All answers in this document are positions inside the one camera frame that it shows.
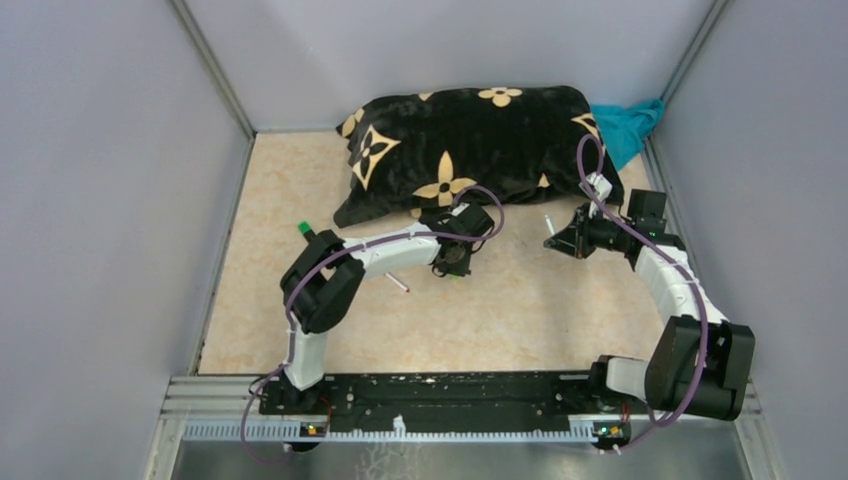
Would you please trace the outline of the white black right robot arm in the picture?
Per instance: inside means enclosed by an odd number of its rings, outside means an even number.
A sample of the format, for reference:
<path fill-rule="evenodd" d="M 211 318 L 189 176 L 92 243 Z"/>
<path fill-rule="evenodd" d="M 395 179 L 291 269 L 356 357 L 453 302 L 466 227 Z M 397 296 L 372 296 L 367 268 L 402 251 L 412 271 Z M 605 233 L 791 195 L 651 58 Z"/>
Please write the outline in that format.
<path fill-rule="evenodd" d="M 683 241 L 665 230 L 665 204 L 662 192 L 634 190 L 626 217 L 613 220 L 587 202 L 544 242 L 577 259 L 598 249 L 623 254 L 665 322 L 650 359 L 603 355 L 594 362 L 586 397 L 600 412 L 631 397 L 653 410 L 733 421 L 744 404 L 755 336 L 711 303 Z"/>

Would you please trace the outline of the white marker with red tip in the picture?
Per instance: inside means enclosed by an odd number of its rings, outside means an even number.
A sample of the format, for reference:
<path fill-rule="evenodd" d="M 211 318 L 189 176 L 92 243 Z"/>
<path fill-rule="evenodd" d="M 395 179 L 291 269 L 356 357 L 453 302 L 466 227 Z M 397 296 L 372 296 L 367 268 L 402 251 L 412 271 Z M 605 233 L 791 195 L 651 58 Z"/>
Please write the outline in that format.
<path fill-rule="evenodd" d="M 385 273 L 384 276 L 397 285 L 405 293 L 410 293 L 410 287 L 392 273 Z"/>

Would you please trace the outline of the black marker with green tip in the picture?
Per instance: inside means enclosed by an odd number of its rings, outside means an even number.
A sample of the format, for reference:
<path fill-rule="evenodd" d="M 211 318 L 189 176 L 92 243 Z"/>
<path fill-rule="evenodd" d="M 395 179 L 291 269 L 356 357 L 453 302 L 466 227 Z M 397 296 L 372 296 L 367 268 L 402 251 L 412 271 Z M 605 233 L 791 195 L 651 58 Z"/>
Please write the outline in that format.
<path fill-rule="evenodd" d="M 297 228 L 307 242 L 311 242 L 316 237 L 316 233 L 307 221 L 301 221 Z"/>

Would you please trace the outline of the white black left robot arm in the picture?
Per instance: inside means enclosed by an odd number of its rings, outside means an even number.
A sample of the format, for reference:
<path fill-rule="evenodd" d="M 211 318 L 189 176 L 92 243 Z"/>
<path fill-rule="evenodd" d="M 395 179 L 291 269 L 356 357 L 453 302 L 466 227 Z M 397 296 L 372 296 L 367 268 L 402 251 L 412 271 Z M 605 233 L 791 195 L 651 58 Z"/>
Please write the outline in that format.
<path fill-rule="evenodd" d="M 306 248 L 280 280 L 289 322 L 283 401 L 302 414 L 317 407 L 328 332 L 347 315 L 364 281 L 418 266 L 438 277 L 466 276 L 472 255 L 499 227 L 481 206 L 469 204 L 366 238 L 343 239 L 332 230 L 315 233 L 302 226 Z"/>

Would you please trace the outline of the white pen with green tip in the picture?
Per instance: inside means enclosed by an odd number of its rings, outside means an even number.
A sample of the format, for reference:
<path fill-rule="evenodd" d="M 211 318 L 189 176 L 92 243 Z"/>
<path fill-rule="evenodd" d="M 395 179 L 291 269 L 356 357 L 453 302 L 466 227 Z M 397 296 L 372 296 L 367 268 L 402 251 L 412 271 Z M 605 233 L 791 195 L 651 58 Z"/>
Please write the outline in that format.
<path fill-rule="evenodd" d="M 556 229 L 553 225 L 550 216 L 548 214 L 544 214 L 544 220 L 550 235 L 554 235 L 556 233 Z"/>

